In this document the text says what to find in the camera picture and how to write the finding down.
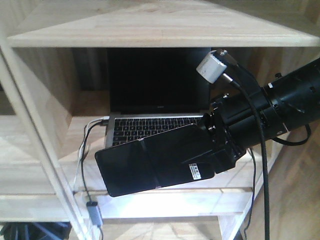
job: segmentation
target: black screen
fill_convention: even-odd
[[[208,109],[210,84],[196,71],[210,48],[108,48],[110,108],[122,113]]]

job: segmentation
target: laptop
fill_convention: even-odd
[[[196,68],[210,50],[108,48],[105,147],[196,124],[210,105],[210,84]]]

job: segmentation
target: sticker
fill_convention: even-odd
[[[193,180],[201,179],[201,175],[196,163],[189,164],[189,168],[190,168]]]

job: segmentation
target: wooden shelving unit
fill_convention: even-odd
[[[305,0],[1,1],[0,81],[10,104],[0,93],[0,221],[68,220],[80,240],[95,239],[87,233],[82,185],[76,182],[74,195],[73,180],[82,128],[89,120],[109,114],[108,95],[79,91],[72,48],[223,47],[235,53],[242,49],[246,54],[239,60],[264,85],[274,73],[285,74],[319,57],[317,4]],[[11,106],[16,115],[8,115]],[[90,135],[92,151],[85,171],[89,188],[103,203],[103,215],[111,218],[107,209],[112,206],[104,202],[108,198],[93,157],[103,147],[104,134],[94,129]],[[270,143],[269,150],[271,167],[280,149]],[[203,217],[199,224],[214,223],[220,228],[219,238],[232,240],[250,206],[252,170],[247,156],[235,169],[200,186],[167,191],[186,195],[193,189],[193,201],[197,193],[216,193],[215,204],[221,206],[228,203],[221,199],[234,195],[229,208],[234,211],[216,207],[204,216],[194,211],[188,218],[196,224]],[[261,185],[258,178],[257,189]],[[237,199],[242,203],[235,206]],[[8,208],[16,209],[15,213]],[[106,221],[117,228],[135,223]],[[103,229],[111,231],[109,226]]]

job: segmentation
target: keyboard key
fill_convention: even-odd
[[[124,132],[123,131],[115,131],[113,133],[113,136],[123,136],[124,135]]]
[[[127,137],[126,136],[115,136],[115,137],[113,137],[113,141],[114,142],[127,141]]]

